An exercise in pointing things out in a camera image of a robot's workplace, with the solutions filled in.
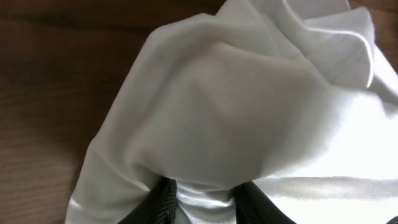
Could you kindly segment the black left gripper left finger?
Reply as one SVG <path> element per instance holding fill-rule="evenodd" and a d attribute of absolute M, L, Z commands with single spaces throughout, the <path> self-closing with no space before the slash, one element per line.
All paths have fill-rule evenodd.
<path fill-rule="evenodd" d="M 174 224 L 177 183 L 161 178 L 147 197 L 118 224 Z"/>

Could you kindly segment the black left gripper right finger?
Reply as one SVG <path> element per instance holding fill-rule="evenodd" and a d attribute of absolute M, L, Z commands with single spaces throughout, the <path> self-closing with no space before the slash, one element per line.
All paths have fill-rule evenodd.
<path fill-rule="evenodd" d="M 237 224 L 295 224 L 254 182 L 236 186 L 233 195 Z"/>

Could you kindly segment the white printed t-shirt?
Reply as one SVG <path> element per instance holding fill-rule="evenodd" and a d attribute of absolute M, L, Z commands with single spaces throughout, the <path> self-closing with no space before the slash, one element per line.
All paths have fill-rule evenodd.
<path fill-rule="evenodd" d="M 295 223 L 397 222 L 397 74 L 364 7 L 226 1 L 148 36 L 70 198 L 118 223 L 161 178 L 174 223 L 236 223 L 254 182 Z"/>

